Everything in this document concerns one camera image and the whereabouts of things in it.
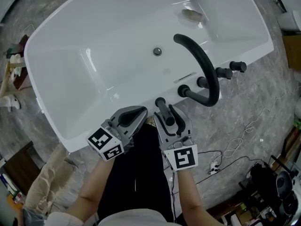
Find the black cable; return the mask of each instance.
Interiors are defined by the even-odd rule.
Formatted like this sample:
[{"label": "black cable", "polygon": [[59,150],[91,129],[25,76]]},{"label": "black cable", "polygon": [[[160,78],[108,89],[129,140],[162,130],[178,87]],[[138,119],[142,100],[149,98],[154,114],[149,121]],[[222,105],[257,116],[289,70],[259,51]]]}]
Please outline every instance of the black cable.
[{"label": "black cable", "polygon": [[220,153],[221,153],[221,156],[222,156],[222,151],[220,151],[220,150],[216,150],[216,151],[207,151],[207,152],[199,152],[198,154],[216,153],[216,152],[220,152]]},{"label": "black cable", "polygon": [[174,196],[174,172],[173,172],[173,181],[172,181],[172,184],[171,184],[171,195],[173,197],[174,222],[176,223],[177,222],[177,218],[176,218],[176,215],[175,215],[175,207],[174,207],[174,202],[175,202],[175,196]]},{"label": "black cable", "polygon": [[262,162],[264,163],[264,161],[263,161],[262,159],[250,159],[248,156],[242,156],[242,157],[237,158],[237,159],[234,160],[233,162],[231,162],[229,165],[225,166],[223,169],[221,169],[221,170],[218,171],[217,173],[212,174],[212,175],[206,177],[205,179],[199,181],[198,183],[196,183],[196,185],[198,185],[198,184],[201,183],[201,182],[204,182],[205,180],[207,180],[208,178],[212,177],[213,175],[216,175],[216,174],[220,173],[221,171],[225,170],[227,167],[231,166],[233,163],[235,163],[235,162],[238,161],[239,159],[242,159],[242,158],[245,158],[245,157],[246,157],[249,161],[262,161]]},{"label": "black cable", "polygon": [[216,150],[216,151],[207,151],[207,152],[199,152],[198,154],[203,154],[203,153],[216,153],[216,152],[220,152],[221,153],[221,163],[219,165],[217,165],[218,167],[222,164],[222,151],[220,150]]}]

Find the wire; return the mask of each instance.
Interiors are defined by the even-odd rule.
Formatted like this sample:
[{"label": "wire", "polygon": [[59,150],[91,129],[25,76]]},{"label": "wire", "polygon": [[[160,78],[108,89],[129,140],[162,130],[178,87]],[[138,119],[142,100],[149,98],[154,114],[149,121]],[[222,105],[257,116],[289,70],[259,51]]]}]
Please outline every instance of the wire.
[{"label": "wire", "polygon": [[221,171],[225,170],[227,167],[231,166],[233,163],[235,163],[236,161],[238,161],[238,160],[240,160],[240,159],[242,159],[242,158],[247,158],[249,161],[262,161],[262,162],[264,163],[264,161],[263,161],[262,159],[250,159],[248,156],[241,156],[241,157],[237,158],[236,160],[234,160],[233,162],[231,162],[229,165],[225,166],[223,169],[221,169],[221,170],[218,171],[217,173],[212,174],[212,175],[206,177],[205,179],[203,179],[203,180],[197,182],[196,185],[198,185],[198,184],[200,184],[201,182],[204,182],[205,180],[207,180],[208,178],[210,178],[210,177],[212,177],[212,176],[214,176],[214,175],[220,173]]},{"label": "wire", "polygon": [[33,29],[36,30],[35,27],[34,27],[32,24],[29,24],[29,25],[28,25],[26,28],[24,28],[23,31],[21,32],[21,37],[20,37],[19,41],[20,41],[20,40],[22,39],[22,37],[24,36],[23,33],[25,32],[25,30],[28,29],[30,26],[32,26]]},{"label": "wire", "polygon": [[[236,150],[237,150],[237,149],[240,147],[240,145],[243,143],[243,141],[244,141],[244,140],[243,140],[244,134],[245,134],[245,133],[251,133],[251,132],[254,130],[254,126],[251,126],[252,123],[257,122],[257,121],[259,120],[260,116],[263,114],[263,112],[264,112],[265,110],[267,110],[268,112],[271,112],[271,111],[273,110],[274,106],[275,106],[276,100],[281,100],[281,99],[284,97],[284,95],[286,95],[287,93],[291,93],[291,94],[294,95],[295,92],[297,91],[297,89],[299,89],[300,87],[301,87],[301,86],[298,86],[295,90],[293,90],[293,92],[291,92],[291,91],[289,90],[289,91],[286,91],[281,97],[276,97],[275,100],[274,100],[273,106],[272,106],[270,109],[268,109],[267,107],[264,107],[263,110],[262,110],[262,111],[260,112],[260,114],[258,115],[257,119],[254,120],[254,121],[251,121],[251,122],[245,127],[245,130],[244,130],[243,134],[241,135],[241,137],[239,137],[239,138],[234,138],[234,139],[230,140],[230,142],[228,143],[228,145],[227,145],[226,149],[224,150],[224,152],[223,152],[221,155],[219,155],[217,158],[215,158],[215,160],[217,160],[218,158],[223,157],[223,156],[226,157],[226,158],[230,158],[231,156],[233,156],[233,154],[236,152]],[[235,140],[239,140],[239,143],[238,143],[237,147],[234,148],[234,149],[228,150],[229,145],[231,144],[231,142],[232,142],[232,141],[235,141]]]},{"label": "wire", "polygon": [[222,155],[222,151],[221,150],[216,150],[216,151],[207,151],[207,152],[199,152],[198,154],[205,154],[205,153],[216,153],[216,152],[219,152],[219,153],[221,153],[221,155]]},{"label": "wire", "polygon": [[216,151],[207,151],[207,152],[199,152],[198,154],[203,154],[203,153],[216,153],[216,152],[220,152],[221,155],[222,155],[222,151],[220,151],[220,150],[216,150]]},{"label": "wire", "polygon": [[174,210],[174,222],[177,222],[177,218],[175,215],[175,207],[174,207],[174,202],[175,202],[175,196],[174,196],[174,172],[173,172],[173,179],[172,179],[172,183],[171,183],[171,195],[173,197],[173,210]]}]

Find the white shirt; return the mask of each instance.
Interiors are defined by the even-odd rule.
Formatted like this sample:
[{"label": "white shirt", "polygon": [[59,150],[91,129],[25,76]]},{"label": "white shirt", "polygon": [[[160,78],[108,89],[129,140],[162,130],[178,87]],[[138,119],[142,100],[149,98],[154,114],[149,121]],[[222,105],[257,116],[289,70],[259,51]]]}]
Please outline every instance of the white shirt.
[{"label": "white shirt", "polygon": [[[84,223],[67,213],[53,212],[45,226],[82,226]],[[133,209],[112,214],[104,218],[98,226],[178,226],[167,223],[162,214],[150,209]]]}]

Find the gray floor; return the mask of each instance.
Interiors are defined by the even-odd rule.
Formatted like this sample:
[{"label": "gray floor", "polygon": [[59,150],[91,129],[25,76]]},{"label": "gray floor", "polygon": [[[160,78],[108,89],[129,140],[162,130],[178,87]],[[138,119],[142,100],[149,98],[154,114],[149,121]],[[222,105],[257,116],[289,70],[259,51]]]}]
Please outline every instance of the gray floor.
[{"label": "gray floor", "polygon": [[[0,52],[5,51],[11,42],[18,42],[22,31],[29,24],[38,27],[65,1],[18,0],[5,18],[6,26],[0,28]],[[287,67],[282,34],[276,19],[281,13],[279,8],[272,0],[254,1],[271,34],[274,51],[248,66],[246,73],[235,73],[230,81],[222,80],[222,99],[216,106],[206,108],[190,99],[177,105],[192,119],[199,151],[224,150],[230,140],[241,136],[245,126],[255,120],[264,107],[272,107],[275,97],[282,96],[288,90],[295,90],[298,86],[293,80],[293,72]],[[0,109],[0,154],[9,159],[32,140],[36,151],[46,161],[59,141],[41,113],[34,92],[28,90],[17,97],[21,102],[21,110],[9,113],[5,108]],[[221,167],[243,155],[268,161],[271,154],[277,154],[293,124],[293,109],[297,98],[298,96],[287,93],[281,100],[277,100],[272,112],[265,110],[260,119],[253,123],[254,131],[245,133],[240,148],[231,158],[224,159]],[[238,141],[233,142],[230,148],[235,148],[237,143]],[[208,176],[209,164],[217,155],[218,153],[199,155],[199,166],[193,169],[196,181]],[[56,202],[65,207],[75,200],[84,178],[97,161],[97,156],[88,147],[73,153],[71,158],[78,164],[79,170]],[[204,205],[209,208],[234,195],[239,190],[238,182],[245,177],[252,164],[253,161],[241,159],[198,184]],[[171,171],[167,169],[168,180],[171,175]],[[180,212],[178,200],[176,194],[177,214]]]}]

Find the white shoe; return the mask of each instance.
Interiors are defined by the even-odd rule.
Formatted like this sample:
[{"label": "white shoe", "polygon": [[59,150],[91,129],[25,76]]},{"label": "white shoe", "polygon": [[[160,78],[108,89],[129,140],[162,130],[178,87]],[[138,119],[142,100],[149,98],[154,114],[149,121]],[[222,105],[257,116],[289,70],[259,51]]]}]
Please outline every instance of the white shoe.
[{"label": "white shoe", "polygon": [[17,110],[20,110],[20,102],[18,99],[14,96],[14,100],[11,102],[11,107],[15,107]]}]

